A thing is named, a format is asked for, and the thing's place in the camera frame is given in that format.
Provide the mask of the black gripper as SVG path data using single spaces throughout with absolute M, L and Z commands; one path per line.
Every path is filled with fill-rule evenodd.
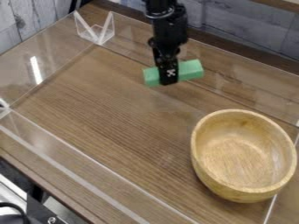
M 147 12 L 154 27 L 154 36 L 149 45 L 154 50 L 154 61 L 158 63 L 159 81 L 167 86 L 179 80 L 179 64 L 177 55 L 181 46 L 187 43 L 187 10 L 173 7 L 169 11 Z

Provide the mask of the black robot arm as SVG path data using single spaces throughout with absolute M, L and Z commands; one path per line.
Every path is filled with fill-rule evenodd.
M 154 52 L 159 82 L 171 85 L 179 81 L 178 54 L 189 41 L 187 10 L 178 0 L 143 0 L 145 16 L 151 20 L 154 36 L 149 45 Z

